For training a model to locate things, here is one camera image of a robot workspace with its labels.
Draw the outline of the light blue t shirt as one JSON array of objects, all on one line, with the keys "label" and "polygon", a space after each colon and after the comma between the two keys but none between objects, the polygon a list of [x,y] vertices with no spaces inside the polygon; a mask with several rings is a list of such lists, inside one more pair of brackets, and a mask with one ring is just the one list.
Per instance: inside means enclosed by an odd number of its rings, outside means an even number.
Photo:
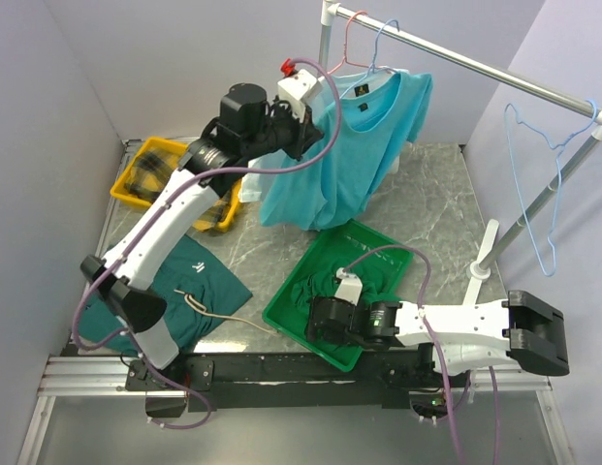
[{"label": "light blue t shirt", "polygon": [[323,139],[306,152],[332,149],[303,170],[273,177],[260,208],[263,226],[291,224],[304,231],[340,226],[363,213],[400,151],[416,140],[428,113],[429,74],[378,72],[334,80],[341,105],[325,90],[315,99]]}]

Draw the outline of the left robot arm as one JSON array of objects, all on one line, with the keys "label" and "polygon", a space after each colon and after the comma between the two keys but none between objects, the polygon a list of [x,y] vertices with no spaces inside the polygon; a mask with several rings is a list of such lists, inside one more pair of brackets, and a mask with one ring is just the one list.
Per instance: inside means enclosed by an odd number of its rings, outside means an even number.
[{"label": "left robot arm", "polygon": [[319,82],[284,78],[270,101],[257,84],[232,86],[218,116],[186,147],[138,224],[103,258],[88,256],[81,263],[98,296],[127,325],[157,387],[176,387],[183,366],[164,321],[167,303],[151,289],[156,273],[193,222],[243,177],[249,161],[279,150],[298,160],[323,137],[309,106],[320,90]]}]

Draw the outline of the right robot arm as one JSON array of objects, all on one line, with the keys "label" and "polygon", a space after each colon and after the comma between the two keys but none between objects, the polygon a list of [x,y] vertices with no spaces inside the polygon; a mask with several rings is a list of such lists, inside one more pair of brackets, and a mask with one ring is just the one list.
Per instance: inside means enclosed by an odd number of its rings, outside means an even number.
[{"label": "right robot arm", "polygon": [[429,387],[448,374],[504,364],[546,377],[570,372],[562,312],[526,291],[487,303],[423,308],[408,301],[352,304],[316,296],[304,333],[310,343],[374,351],[431,344],[434,352],[414,364],[416,378]]}]

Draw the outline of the white t shirt on hanger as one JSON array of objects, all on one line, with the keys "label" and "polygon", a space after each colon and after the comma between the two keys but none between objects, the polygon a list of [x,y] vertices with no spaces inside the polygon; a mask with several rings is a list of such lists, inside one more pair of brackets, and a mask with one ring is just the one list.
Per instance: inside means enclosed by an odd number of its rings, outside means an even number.
[{"label": "white t shirt on hanger", "polygon": [[[384,84],[394,72],[407,73],[407,70],[389,69],[374,74],[370,73],[366,78],[366,81],[370,88],[377,88]],[[356,84],[363,75],[364,72],[347,76],[334,76],[333,81],[339,96],[342,96],[342,93],[352,84]],[[325,79],[320,77],[319,82],[322,84],[322,90],[310,102],[312,121],[315,126],[318,125],[318,119],[325,112],[326,108],[333,103],[333,93],[326,84]],[[283,150],[279,150],[250,161],[249,167],[274,170],[280,169],[284,162],[292,162],[292,159],[290,159]],[[275,177],[273,175],[264,175],[260,173],[246,174],[241,180],[241,187],[238,194],[239,200],[242,203],[262,202],[266,198],[274,180]]]}]

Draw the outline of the green cloth in bin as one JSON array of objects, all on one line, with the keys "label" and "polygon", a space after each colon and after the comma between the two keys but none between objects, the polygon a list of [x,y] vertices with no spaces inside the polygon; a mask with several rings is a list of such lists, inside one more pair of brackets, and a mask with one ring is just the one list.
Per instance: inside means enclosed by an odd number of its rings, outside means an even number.
[{"label": "green cloth in bin", "polygon": [[[373,314],[376,310],[387,308],[399,302],[396,295],[384,291],[385,279],[380,272],[361,270],[358,277],[363,283],[363,291],[359,303],[363,300],[369,304],[369,328],[373,326]],[[298,334],[305,334],[309,315],[309,300],[314,296],[334,297],[338,280],[333,271],[320,271],[295,283],[290,291],[290,304],[286,316],[287,327]]]}]

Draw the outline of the yellow plaid cloth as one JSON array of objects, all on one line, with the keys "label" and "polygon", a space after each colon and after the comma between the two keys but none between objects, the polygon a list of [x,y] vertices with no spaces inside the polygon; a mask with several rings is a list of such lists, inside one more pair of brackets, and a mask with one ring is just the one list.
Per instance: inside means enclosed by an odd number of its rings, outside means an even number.
[{"label": "yellow plaid cloth", "polygon": [[[146,150],[125,171],[124,180],[120,182],[125,194],[131,200],[141,201],[145,207],[150,207],[166,187],[179,158],[179,154],[162,148]],[[219,224],[228,218],[233,202],[238,200],[238,193],[239,183],[203,213],[193,228],[200,232],[220,231]]]}]

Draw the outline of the yellow plastic bin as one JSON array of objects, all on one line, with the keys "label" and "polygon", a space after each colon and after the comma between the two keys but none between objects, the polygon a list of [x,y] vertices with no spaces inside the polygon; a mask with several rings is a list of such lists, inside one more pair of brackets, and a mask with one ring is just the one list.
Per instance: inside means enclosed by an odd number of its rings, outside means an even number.
[{"label": "yellow plastic bin", "polygon": [[[111,187],[111,195],[128,206],[148,209],[163,192],[184,155],[186,143],[152,137],[147,139]],[[194,223],[198,232],[226,232],[240,210],[240,182],[216,201]]]}]

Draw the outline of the dark teal garment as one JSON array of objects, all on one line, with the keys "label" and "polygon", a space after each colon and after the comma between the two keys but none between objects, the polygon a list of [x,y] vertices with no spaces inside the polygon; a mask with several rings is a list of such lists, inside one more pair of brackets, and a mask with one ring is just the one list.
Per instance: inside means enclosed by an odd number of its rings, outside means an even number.
[{"label": "dark teal garment", "polygon": [[[164,319],[182,352],[192,352],[197,342],[220,326],[222,320],[197,313],[175,290],[189,293],[208,313],[222,316],[232,316],[252,297],[232,271],[188,235],[161,264],[152,289],[167,302]],[[94,295],[84,307],[79,336],[98,343],[121,326],[105,303]],[[137,353],[128,336],[117,335],[105,347],[124,355]]]}]

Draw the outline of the white rack base foot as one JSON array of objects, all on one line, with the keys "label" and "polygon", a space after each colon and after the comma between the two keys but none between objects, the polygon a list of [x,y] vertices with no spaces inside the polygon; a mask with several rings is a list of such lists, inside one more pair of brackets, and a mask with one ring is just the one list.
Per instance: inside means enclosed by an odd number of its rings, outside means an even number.
[{"label": "white rack base foot", "polygon": [[463,299],[464,305],[474,305],[477,302],[482,285],[491,276],[490,266],[488,264],[483,265],[482,260],[491,251],[498,229],[499,222],[495,219],[490,219],[486,225],[477,258],[469,265],[467,269],[469,281]]}]

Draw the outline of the metal clothes rack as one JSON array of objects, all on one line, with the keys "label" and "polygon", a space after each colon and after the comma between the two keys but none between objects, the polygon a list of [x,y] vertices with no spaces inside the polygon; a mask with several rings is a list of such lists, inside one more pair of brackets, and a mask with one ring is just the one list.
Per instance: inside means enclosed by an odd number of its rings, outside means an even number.
[{"label": "metal clothes rack", "polygon": [[[319,62],[326,64],[329,57],[331,28],[333,21],[337,17],[350,19],[355,12],[340,5],[336,1],[324,1],[321,10],[321,38],[319,48]],[[378,32],[379,28],[384,25],[384,22],[372,18],[366,14],[359,14],[353,22],[360,24],[362,27]],[[443,46],[434,44],[428,40],[417,37],[413,34],[400,30],[399,32],[392,26],[388,26],[384,32],[385,36],[392,38],[400,43],[409,45],[425,53],[456,64],[464,69],[470,70],[486,78],[491,78],[497,82],[506,84],[515,89],[521,90],[533,97],[542,99],[546,102],[554,104],[564,109],[580,114],[582,116],[595,118],[595,126],[588,130],[590,136],[574,153],[574,155],[564,163],[564,168],[561,173],[565,176],[564,182],[578,169],[586,157],[602,143],[602,107],[598,108],[595,105],[566,93],[551,89],[547,85],[536,83],[527,77],[520,77],[506,70],[496,68],[492,65],[480,62],[473,58],[467,57],[461,53],[447,49]],[[539,212],[551,199],[551,189],[546,188],[540,192],[537,199],[533,203],[533,209]],[[514,240],[523,231],[523,226],[519,223],[519,219],[509,228],[509,230],[492,246],[489,254],[482,260],[482,264],[488,264],[490,267],[496,259],[511,245]]]}]

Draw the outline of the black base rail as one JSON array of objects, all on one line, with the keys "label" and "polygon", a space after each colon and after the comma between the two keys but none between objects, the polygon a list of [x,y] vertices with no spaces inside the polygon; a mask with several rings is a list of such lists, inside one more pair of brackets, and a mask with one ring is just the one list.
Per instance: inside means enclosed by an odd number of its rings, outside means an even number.
[{"label": "black base rail", "polygon": [[412,395],[443,387],[427,349],[363,352],[349,372],[312,353],[182,356],[162,382],[137,358],[122,361],[125,388],[157,419],[223,409],[378,405],[406,409]]}]

